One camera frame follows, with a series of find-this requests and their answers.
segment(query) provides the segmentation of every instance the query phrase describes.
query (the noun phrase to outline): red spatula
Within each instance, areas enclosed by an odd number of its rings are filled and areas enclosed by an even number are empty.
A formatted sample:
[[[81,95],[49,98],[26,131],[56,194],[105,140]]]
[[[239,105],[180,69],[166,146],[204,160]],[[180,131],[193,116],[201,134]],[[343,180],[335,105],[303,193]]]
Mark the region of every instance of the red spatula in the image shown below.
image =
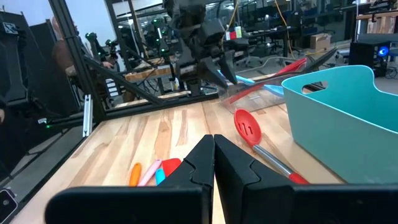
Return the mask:
[[[243,109],[236,110],[234,121],[238,133],[263,159],[296,184],[309,184],[300,174],[294,172],[278,158],[258,145],[261,141],[261,129],[256,119],[248,111]]]

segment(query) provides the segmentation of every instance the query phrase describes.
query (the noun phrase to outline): metal handle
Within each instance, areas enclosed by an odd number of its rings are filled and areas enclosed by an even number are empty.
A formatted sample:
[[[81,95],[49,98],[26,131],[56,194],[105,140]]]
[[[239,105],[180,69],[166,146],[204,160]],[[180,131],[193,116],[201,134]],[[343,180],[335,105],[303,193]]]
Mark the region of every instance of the metal handle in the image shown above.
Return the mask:
[[[281,173],[283,173],[286,177],[288,177],[290,174],[294,173],[293,170],[289,167],[287,167],[285,164],[283,164],[278,158],[276,158],[274,155],[269,153],[267,150],[265,150],[263,147],[259,145],[253,146],[253,150],[255,150],[256,153],[258,153],[263,159],[265,159],[268,163],[270,163],[273,167],[278,169]]]

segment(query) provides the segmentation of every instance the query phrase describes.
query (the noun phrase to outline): pink marker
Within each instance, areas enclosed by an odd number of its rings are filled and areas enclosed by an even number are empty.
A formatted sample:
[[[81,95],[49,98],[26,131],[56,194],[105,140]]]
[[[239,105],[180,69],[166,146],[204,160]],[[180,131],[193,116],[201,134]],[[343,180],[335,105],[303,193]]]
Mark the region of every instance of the pink marker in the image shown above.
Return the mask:
[[[142,177],[137,186],[145,186],[149,179],[155,174],[156,170],[162,165],[162,160],[156,159],[155,162],[148,168],[147,172]]]

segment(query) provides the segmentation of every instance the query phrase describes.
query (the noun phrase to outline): orange marker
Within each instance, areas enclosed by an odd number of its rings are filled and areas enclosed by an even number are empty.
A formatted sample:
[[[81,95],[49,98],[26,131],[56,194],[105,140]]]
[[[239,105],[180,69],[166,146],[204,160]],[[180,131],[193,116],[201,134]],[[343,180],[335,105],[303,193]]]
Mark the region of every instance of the orange marker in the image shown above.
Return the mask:
[[[130,183],[129,183],[130,187],[137,186],[137,184],[139,182],[140,175],[141,175],[141,169],[142,169],[141,163],[137,162],[136,164],[134,164],[134,167],[132,168],[131,176],[130,176]]]

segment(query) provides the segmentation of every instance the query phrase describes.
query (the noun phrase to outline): wooden table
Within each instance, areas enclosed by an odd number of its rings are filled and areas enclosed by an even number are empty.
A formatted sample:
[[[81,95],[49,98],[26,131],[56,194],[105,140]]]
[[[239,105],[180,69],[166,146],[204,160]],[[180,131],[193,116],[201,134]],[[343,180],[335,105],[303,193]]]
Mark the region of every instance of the wooden table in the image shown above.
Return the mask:
[[[294,143],[284,104],[253,112],[253,115],[262,128],[261,146],[311,183],[342,182]],[[233,115],[218,100],[105,121],[99,124],[12,223],[43,223],[46,203],[68,187],[126,186],[130,170],[136,162],[140,162],[142,169],[146,170],[155,159],[183,159],[205,134],[223,134],[265,163],[241,139],[233,126]],[[216,186],[213,222],[224,223]]]

